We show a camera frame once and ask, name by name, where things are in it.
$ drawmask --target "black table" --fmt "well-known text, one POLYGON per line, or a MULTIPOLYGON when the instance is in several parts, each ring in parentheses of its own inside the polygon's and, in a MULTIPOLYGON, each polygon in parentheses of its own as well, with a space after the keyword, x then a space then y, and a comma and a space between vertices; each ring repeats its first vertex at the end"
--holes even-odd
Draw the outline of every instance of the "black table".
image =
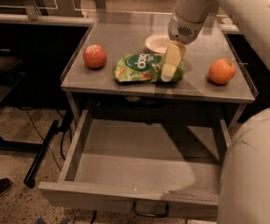
MULTIPOLYGON (((17 84, 23 79, 24 73, 17 73, 11 77, 13 80, 12 84, 0 84, 0 104, 2 101, 15 89, 17 84)), ((16 141, 8 141, 3 139, 0 135, 0 149, 1 150, 14 150, 14 151, 27 151, 27 152, 35 152, 36 157, 26 175, 23 182, 30 188, 33 188, 36 184, 35 176, 37 170, 40 166, 41 161, 43 160, 46 150, 48 148, 49 142, 53 137, 53 134, 57 131, 58 121, 55 120, 43 140, 42 144, 34 144, 34 143, 24 143, 24 142, 16 142, 16 141)))

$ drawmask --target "white plate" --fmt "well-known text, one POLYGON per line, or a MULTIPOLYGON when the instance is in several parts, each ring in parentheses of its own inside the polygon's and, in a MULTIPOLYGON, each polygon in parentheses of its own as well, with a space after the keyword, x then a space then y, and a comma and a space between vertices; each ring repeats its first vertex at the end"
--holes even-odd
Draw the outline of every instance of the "white plate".
POLYGON ((156 34, 149 36, 145 41, 145 46, 158 54, 165 54, 165 51, 171 42, 168 34, 156 34))

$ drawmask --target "green snack bag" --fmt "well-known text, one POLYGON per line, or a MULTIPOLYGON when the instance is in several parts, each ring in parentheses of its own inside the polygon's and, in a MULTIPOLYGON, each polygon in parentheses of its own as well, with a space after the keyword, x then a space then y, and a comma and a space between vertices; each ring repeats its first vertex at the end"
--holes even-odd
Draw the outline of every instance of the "green snack bag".
MULTIPOLYGON (((119 82, 163 82, 161 80, 164 55, 134 54, 123 56, 117 64, 115 78, 119 82)), ((184 73, 184 63, 180 62, 171 82, 178 82, 184 73)))

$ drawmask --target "black handle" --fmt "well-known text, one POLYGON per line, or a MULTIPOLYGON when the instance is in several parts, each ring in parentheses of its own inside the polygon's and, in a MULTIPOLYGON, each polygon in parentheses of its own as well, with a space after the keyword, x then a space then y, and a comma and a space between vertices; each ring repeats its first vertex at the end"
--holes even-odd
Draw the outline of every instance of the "black handle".
POLYGON ((143 213, 143 212, 139 212, 136 210, 136 202, 134 202, 133 204, 133 211, 135 214, 137 214, 138 216, 142 216, 142 217, 168 217, 169 215, 169 204, 166 203, 165 204, 165 212, 162 214, 154 214, 154 213, 143 213))

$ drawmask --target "drawer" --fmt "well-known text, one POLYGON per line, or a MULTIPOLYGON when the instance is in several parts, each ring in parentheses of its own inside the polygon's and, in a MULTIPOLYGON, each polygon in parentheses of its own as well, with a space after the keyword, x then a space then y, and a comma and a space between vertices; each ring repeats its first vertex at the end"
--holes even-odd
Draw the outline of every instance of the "drawer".
POLYGON ((217 104, 96 105, 82 112, 58 182, 39 189, 56 206, 216 217, 230 142, 217 104))

